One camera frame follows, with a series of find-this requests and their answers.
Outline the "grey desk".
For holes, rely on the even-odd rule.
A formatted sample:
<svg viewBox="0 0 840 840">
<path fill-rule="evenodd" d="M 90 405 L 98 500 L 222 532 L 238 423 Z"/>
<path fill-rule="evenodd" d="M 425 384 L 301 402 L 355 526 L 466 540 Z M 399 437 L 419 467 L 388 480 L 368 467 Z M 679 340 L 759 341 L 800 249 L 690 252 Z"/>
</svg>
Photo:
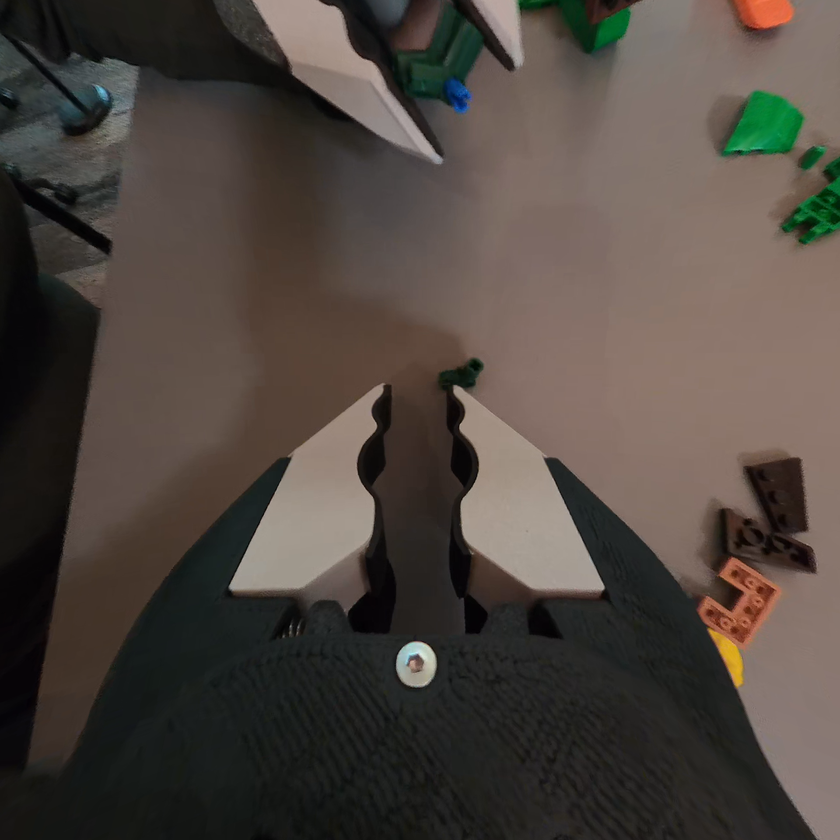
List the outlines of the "grey desk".
<svg viewBox="0 0 840 840">
<path fill-rule="evenodd" d="M 720 157 L 776 92 L 838 154 L 838 2 L 772 37 L 726 2 L 643 2 L 582 54 L 551 9 L 514 73 L 483 56 L 429 164 L 280 91 L 142 70 L 29 754 L 67 760 L 151 594 L 278 457 L 392 385 L 377 483 L 397 634 L 463 626 L 443 369 L 558 458 L 691 594 L 751 460 L 802 458 L 817 574 L 745 652 L 744 705 L 819 838 L 838 838 L 838 235 L 780 231 L 823 183 Z"/>
</svg>

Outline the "pile of green bricks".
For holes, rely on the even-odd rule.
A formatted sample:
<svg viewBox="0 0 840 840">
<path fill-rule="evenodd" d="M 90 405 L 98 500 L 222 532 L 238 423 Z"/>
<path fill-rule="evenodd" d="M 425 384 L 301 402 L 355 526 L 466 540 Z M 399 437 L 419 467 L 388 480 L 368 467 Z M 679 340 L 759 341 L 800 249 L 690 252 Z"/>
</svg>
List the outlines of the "pile of green bricks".
<svg viewBox="0 0 840 840">
<path fill-rule="evenodd" d="M 745 99 L 719 150 L 721 157 L 787 155 L 794 150 L 805 117 L 788 99 L 756 90 Z M 809 245 L 839 230 L 839 158 L 822 168 L 824 184 L 798 203 L 784 218 L 780 231 L 796 234 Z"/>
</svg>

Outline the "green and brown brick build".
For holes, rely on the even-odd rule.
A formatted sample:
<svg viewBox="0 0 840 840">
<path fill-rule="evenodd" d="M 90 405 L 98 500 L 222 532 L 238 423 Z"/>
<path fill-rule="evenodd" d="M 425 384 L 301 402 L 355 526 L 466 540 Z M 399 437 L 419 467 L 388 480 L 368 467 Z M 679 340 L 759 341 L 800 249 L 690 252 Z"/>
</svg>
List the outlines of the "green and brown brick build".
<svg viewBox="0 0 840 840">
<path fill-rule="evenodd" d="M 564 22 L 585 54 L 612 46 L 627 33 L 637 1 L 559 1 Z"/>
</svg>

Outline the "small dark green brick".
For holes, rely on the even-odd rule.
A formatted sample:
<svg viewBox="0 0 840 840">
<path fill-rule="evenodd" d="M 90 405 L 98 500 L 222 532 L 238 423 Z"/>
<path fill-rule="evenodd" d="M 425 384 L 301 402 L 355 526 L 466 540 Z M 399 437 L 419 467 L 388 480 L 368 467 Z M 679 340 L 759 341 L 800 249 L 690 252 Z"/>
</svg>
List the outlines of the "small dark green brick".
<svg viewBox="0 0 840 840">
<path fill-rule="evenodd" d="M 439 372 L 437 375 L 437 385 L 442 390 L 453 387 L 471 390 L 476 386 L 484 369 L 485 364 L 481 359 L 476 357 L 470 358 L 467 362 L 455 368 Z"/>
</svg>

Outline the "orange brick separator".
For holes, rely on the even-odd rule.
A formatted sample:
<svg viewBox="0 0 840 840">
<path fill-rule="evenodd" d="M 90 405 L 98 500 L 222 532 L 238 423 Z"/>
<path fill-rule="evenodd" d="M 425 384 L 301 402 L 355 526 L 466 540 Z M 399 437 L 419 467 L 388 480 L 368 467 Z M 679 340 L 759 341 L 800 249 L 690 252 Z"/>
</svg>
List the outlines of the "orange brick separator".
<svg viewBox="0 0 840 840">
<path fill-rule="evenodd" d="M 795 15 L 791 1 L 731 1 L 731 5 L 741 25 L 756 31 L 788 25 Z"/>
</svg>

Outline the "terracotta corner brick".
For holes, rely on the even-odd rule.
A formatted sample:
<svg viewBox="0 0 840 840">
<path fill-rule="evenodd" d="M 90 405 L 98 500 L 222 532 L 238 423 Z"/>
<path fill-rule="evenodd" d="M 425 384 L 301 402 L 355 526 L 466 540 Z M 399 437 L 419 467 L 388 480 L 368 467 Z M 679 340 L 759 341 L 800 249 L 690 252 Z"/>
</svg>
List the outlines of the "terracotta corner brick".
<svg viewBox="0 0 840 840">
<path fill-rule="evenodd" d="M 782 589 L 743 561 L 729 557 L 717 573 L 730 591 L 725 603 L 704 596 L 697 607 L 706 627 L 738 648 L 751 645 L 782 597 Z"/>
</svg>

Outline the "black office chair base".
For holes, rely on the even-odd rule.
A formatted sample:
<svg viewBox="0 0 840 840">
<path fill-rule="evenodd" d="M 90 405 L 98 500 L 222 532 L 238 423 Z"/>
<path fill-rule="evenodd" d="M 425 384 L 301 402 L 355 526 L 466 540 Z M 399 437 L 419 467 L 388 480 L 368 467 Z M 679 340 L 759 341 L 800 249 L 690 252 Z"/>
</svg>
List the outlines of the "black office chair base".
<svg viewBox="0 0 840 840">
<path fill-rule="evenodd" d="M 58 110 L 58 118 L 66 136 L 79 137 L 102 125 L 113 106 L 112 94 L 108 89 L 99 84 L 71 89 L 30 48 L 10 35 L 6 35 L 5 39 L 65 99 Z M 111 255 L 110 237 L 70 210 L 87 190 L 86 187 L 51 182 L 43 177 L 25 177 L 18 167 L 4 161 L 2 167 L 24 205 L 90 247 L 106 256 Z"/>
</svg>

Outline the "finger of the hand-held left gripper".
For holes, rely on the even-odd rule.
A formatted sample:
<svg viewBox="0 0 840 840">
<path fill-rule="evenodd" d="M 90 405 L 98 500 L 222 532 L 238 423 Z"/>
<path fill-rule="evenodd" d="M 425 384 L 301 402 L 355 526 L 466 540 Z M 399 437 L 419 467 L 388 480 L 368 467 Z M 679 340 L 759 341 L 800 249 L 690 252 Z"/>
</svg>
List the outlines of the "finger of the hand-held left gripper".
<svg viewBox="0 0 840 840">
<path fill-rule="evenodd" d="M 519 1 L 453 1 L 482 35 L 490 53 L 508 71 L 524 61 Z"/>
<path fill-rule="evenodd" d="M 444 153 L 377 55 L 353 45 L 342 8 L 317 1 L 257 1 L 290 73 L 353 121 L 401 151 L 439 165 Z"/>
</svg>

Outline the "person's dark clothed torso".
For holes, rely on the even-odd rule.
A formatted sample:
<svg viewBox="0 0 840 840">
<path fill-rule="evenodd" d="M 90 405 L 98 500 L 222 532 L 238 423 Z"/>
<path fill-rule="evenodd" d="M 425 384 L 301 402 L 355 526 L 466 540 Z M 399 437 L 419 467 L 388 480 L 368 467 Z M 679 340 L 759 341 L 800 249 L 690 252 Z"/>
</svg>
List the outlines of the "person's dark clothed torso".
<svg viewBox="0 0 840 840">
<path fill-rule="evenodd" d="M 1 767 L 27 762 L 99 309 L 43 273 L 1 175 Z"/>
</svg>

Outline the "dark green brick assembly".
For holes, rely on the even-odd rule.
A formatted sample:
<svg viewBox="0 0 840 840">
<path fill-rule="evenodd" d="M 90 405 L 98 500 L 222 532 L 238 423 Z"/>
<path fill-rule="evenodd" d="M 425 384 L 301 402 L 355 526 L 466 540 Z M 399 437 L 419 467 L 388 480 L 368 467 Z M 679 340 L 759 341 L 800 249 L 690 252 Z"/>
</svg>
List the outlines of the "dark green brick assembly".
<svg viewBox="0 0 840 840">
<path fill-rule="evenodd" d="M 466 113 L 473 100 L 467 80 L 484 48 L 478 27 L 444 2 L 429 45 L 395 52 L 396 81 L 410 98 L 439 100 Z"/>
</svg>

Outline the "yellow round brick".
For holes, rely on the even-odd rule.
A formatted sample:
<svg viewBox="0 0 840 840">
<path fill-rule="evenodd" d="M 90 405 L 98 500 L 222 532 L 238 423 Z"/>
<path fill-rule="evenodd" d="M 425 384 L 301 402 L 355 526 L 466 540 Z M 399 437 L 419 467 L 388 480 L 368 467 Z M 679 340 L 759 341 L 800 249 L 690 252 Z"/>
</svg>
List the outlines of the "yellow round brick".
<svg viewBox="0 0 840 840">
<path fill-rule="evenodd" d="M 733 685 L 740 689 L 744 684 L 744 663 L 739 647 L 716 630 L 708 627 L 707 631 L 729 672 Z"/>
</svg>

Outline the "person's left forearm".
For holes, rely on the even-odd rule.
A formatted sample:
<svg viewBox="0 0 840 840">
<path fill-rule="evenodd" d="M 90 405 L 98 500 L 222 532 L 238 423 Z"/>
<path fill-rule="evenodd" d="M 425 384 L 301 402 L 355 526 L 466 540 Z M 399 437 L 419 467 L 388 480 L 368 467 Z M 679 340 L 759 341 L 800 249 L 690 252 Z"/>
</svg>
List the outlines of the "person's left forearm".
<svg viewBox="0 0 840 840">
<path fill-rule="evenodd" d="M 1 27 L 59 63 L 72 54 L 114 59 L 179 81 L 290 78 L 228 32 L 214 1 L 2 1 Z"/>
</svg>

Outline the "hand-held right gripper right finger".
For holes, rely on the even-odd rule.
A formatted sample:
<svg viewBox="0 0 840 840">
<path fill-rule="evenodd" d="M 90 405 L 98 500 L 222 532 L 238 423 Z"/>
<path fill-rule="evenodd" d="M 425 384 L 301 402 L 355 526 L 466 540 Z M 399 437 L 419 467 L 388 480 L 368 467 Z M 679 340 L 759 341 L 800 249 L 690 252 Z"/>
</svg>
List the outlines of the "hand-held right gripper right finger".
<svg viewBox="0 0 840 840">
<path fill-rule="evenodd" d="M 601 600 L 604 582 L 546 455 L 458 385 L 446 391 L 446 423 L 460 484 L 449 572 L 465 631 L 479 633 L 499 606 Z"/>
</svg>

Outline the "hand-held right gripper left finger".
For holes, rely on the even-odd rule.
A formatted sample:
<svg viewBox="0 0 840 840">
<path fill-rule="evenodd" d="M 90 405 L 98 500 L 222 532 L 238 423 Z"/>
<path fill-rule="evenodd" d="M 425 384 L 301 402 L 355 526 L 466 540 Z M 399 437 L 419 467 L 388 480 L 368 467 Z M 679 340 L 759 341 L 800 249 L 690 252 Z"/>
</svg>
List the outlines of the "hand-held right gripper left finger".
<svg viewBox="0 0 840 840">
<path fill-rule="evenodd" d="M 338 603 L 354 630 L 387 634 L 396 578 L 375 482 L 392 388 L 380 384 L 290 454 L 229 584 L 232 596 Z"/>
</svg>

